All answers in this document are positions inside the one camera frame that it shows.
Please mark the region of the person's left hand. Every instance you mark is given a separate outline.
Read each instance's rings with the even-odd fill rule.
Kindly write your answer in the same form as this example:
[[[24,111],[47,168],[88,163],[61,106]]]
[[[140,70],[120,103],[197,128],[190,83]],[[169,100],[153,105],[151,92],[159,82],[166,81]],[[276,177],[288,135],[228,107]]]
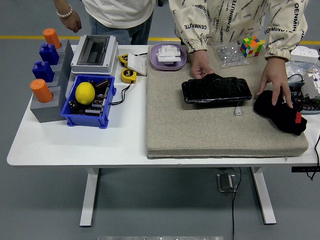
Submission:
[[[288,107],[293,108],[291,91],[288,86],[286,62],[287,59],[277,56],[267,58],[256,95],[259,96],[265,90],[267,84],[272,83],[272,105],[276,105],[278,97],[282,94]]]

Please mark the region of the person's right hand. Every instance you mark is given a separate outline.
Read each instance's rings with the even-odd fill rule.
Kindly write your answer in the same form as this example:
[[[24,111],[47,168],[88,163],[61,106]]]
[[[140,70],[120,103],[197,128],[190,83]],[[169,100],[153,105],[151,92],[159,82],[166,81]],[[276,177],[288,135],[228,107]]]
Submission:
[[[214,70],[210,67],[209,59],[205,56],[193,56],[191,75],[195,79],[202,79],[208,74],[213,74]]]
[[[81,19],[78,13],[74,10],[71,15],[65,18],[59,18],[62,24],[69,30],[77,33],[79,30],[82,29]]]

